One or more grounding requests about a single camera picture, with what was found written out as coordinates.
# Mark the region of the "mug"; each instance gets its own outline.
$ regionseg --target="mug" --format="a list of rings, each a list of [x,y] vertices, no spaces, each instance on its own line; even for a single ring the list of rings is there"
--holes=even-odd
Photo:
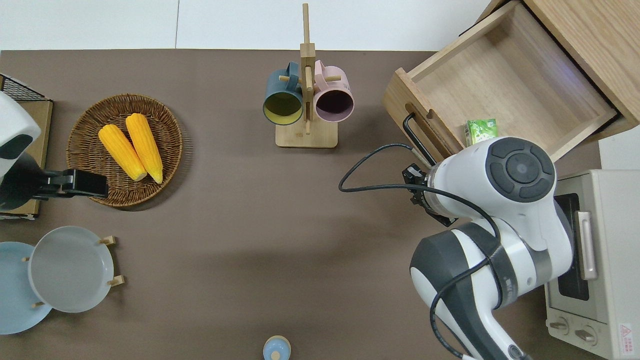
[[[340,80],[329,81],[325,78],[340,76]],[[336,66],[324,66],[322,61],[316,61],[314,74],[316,94],[314,108],[320,119],[328,122],[343,121],[353,113],[353,96],[347,81],[347,75]]]
[[[286,69],[276,70],[267,80],[262,112],[276,125],[291,125],[302,117],[302,89],[298,84],[300,66],[291,61]],[[280,76],[289,80],[281,81]]]

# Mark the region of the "oven window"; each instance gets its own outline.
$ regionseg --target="oven window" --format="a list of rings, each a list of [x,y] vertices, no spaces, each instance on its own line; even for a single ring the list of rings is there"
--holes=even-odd
[[[558,290],[561,295],[578,300],[589,300],[589,285],[586,280],[580,277],[578,260],[578,237],[575,229],[575,212],[580,210],[578,194],[568,193],[554,197],[563,210],[566,219],[573,231],[573,262],[569,271],[558,277]]]

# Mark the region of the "round woven tray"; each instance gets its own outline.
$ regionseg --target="round woven tray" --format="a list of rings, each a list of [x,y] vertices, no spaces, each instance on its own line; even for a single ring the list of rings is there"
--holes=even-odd
[[[104,148],[98,131],[115,124],[131,141],[125,119],[132,113],[147,117],[163,164],[163,182],[151,176],[134,182]],[[90,197],[103,205],[121,208],[141,204],[157,195],[171,181],[182,157],[182,133],[173,113],[159,101],[144,95],[122,94],[88,108],[74,125],[67,142],[67,166],[107,177],[109,197]]]

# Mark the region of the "warning label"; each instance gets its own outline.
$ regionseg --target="warning label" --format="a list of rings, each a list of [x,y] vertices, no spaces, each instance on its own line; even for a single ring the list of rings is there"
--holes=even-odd
[[[623,355],[633,355],[634,354],[634,333],[631,329],[630,323],[621,323],[620,324],[620,350]]]

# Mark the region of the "wire basket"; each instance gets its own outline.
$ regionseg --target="wire basket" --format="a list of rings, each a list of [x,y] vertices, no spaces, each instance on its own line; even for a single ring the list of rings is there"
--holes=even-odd
[[[39,92],[21,83],[17,79],[0,74],[0,91],[15,101],[51,101]]]

